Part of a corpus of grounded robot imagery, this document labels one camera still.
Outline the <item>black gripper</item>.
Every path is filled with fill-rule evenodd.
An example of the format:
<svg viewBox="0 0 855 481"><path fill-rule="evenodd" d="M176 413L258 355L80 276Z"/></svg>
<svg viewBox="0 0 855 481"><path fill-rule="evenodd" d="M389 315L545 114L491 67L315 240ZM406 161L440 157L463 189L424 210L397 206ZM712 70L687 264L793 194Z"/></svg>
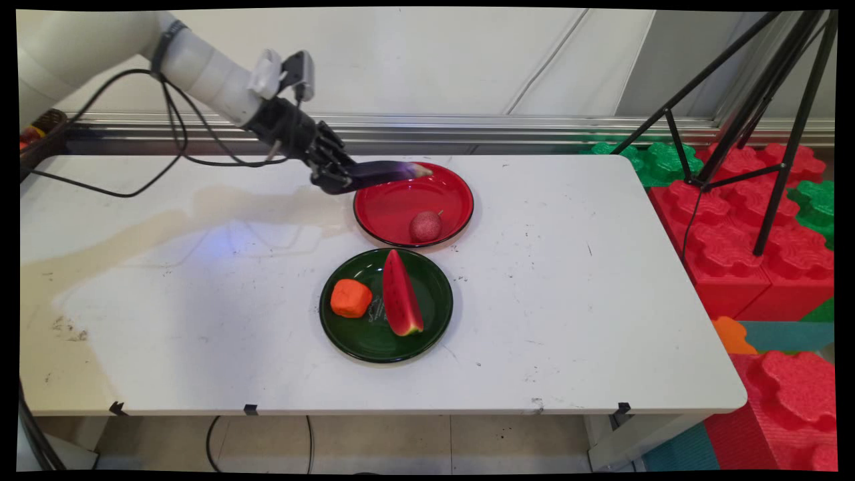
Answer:
<svg viewBox="0 0 855 481"><path fill-rule="evenodd" d="M326 122L304 113L300 104L284 98L265 100L245 130L269 147L263 165L295 158L308 165L309 180L325 194L353 191L355 161L345 151L344 141Z"/></svg>

